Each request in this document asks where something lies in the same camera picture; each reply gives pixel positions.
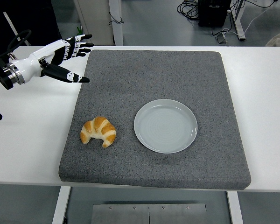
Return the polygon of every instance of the gray felt mat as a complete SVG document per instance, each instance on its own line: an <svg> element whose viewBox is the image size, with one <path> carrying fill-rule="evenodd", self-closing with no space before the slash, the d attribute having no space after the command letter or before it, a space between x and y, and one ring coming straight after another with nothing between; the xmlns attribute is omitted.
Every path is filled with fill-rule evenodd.
<svg viewBox="0 0 280 224"><path fill-rule="evenodd" d="M244 189L251 177L229 87L217 52L94 50L90 53L59 167L62 181L159 188ZM137 139L133 122L146 103L173 99L195 114L198 134L185 150L160 154ZM84 122L116 127L108 148L82 144Z"/></svg>

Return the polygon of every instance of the white table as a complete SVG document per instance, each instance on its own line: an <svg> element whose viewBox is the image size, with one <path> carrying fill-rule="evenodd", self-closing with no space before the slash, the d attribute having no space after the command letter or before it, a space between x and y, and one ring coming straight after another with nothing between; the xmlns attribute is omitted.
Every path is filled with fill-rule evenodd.
<svg viewBox="0 0 280 224"><path fill-rule="evenodd" d="M35 47L21 47L25 56ZM93 49L199 50L222 55L252 182L245 191L280 192L280 48L93 47ZM63 67L83 75L87 57ZM10 90L0 84L0 183L106 186L62 182L59 162L81 84L33 78Z"/></svg>

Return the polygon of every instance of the metal plate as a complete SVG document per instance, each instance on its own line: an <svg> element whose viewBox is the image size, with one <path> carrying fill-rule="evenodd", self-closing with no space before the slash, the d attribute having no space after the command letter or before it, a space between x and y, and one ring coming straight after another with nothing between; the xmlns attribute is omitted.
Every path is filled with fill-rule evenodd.
<svg viewBox="0 0 280 224"><path fill-rule="evenodd" d="M206 224L205 204L98 204L92 224Z"/></svg>

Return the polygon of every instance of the black fingertip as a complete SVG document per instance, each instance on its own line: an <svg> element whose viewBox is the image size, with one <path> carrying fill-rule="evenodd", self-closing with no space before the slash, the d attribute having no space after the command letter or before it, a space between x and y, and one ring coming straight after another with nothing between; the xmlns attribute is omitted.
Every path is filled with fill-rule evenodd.
<svg viewBox="0 0 280 224"><path fill-rule="evenodd" d="M91 48L91 47L93 47L93 46L94 46L93 43L86 43L86 47L88 47L88 48Z"/></svg>
<svg viewBox="0 0 280 224"><path fill-rule="evenodd" d="M90 39L90 38L92 38L92 34L85 34L85 36L81 37L81 40Z"/></svg>
<svg viewBox="0 0 280 224"><path fill-rule="evenodd" d="M86 78L86 77L82 77L81 80L80 80L80 83L88 83L90 82L89 78Z"/></svg>
<svg viewBox="0 0 280 224"><path fill-rule="evenodd" d="M86 56L86 54L85 53L77 53L77 57L84 57L84 56Z"/></svg>
<svg viewBox="0 0 280 224"><path fill-rule="evenodd" d="M80 52L85 52L85 53L89 53L89 52L91 52L91 50L90 49L87 49L87 48L83 48L83 49L79 49L79 53Z"/></svg>

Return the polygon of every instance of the plate rim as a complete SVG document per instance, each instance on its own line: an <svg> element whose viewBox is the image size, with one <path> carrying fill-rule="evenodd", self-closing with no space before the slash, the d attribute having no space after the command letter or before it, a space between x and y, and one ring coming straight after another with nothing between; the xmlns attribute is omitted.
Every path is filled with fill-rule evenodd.
<svg viewBox="0 0 280 224"><path fill-rule="evenodd" d="M190 114L193 115L194 119L195 119L195 123L196 123L196 132L195 132L195 136L193 138L193 140L189 143L189 145L187 145L185 148L181 149L181 150L178 150L178 151L174 151L174 152L162 152L162 151L158 151L158 150L155 150L154 148L150 147L148 144L146 144L144 141L141 140L141 137L139 136L139 133L136 132L136 119L137 117L140 115L140 113L142 112L143 108L146 107L148 104L153 104L154 102L156 101L171 101L171 102L175 102L175 103L178 103L178 104L181 104L182 106L184 106L187 110L189 110ZM185 104L177 101L177 100L173 100L173 99L165 99L165 98L162 98L162 99L155 99L155 100L152 100L146 104L144 104L136 113L136 116L134 118L134 132L137 136L137 139L140 141L140 143L142 145L144 145L146 148L154 151L154 152L157 152L157 153L161 153L161 154L173 154L173 153L178 153L178 152L181 152L183 151L184 149L188 148L193 142L194 140L196 139L196 136L197 136L197 133L198 133L198 123L197 123L197 119L196 119L196 116L194 115L194 113L190 110L190 108L188 108Z"/></svg>

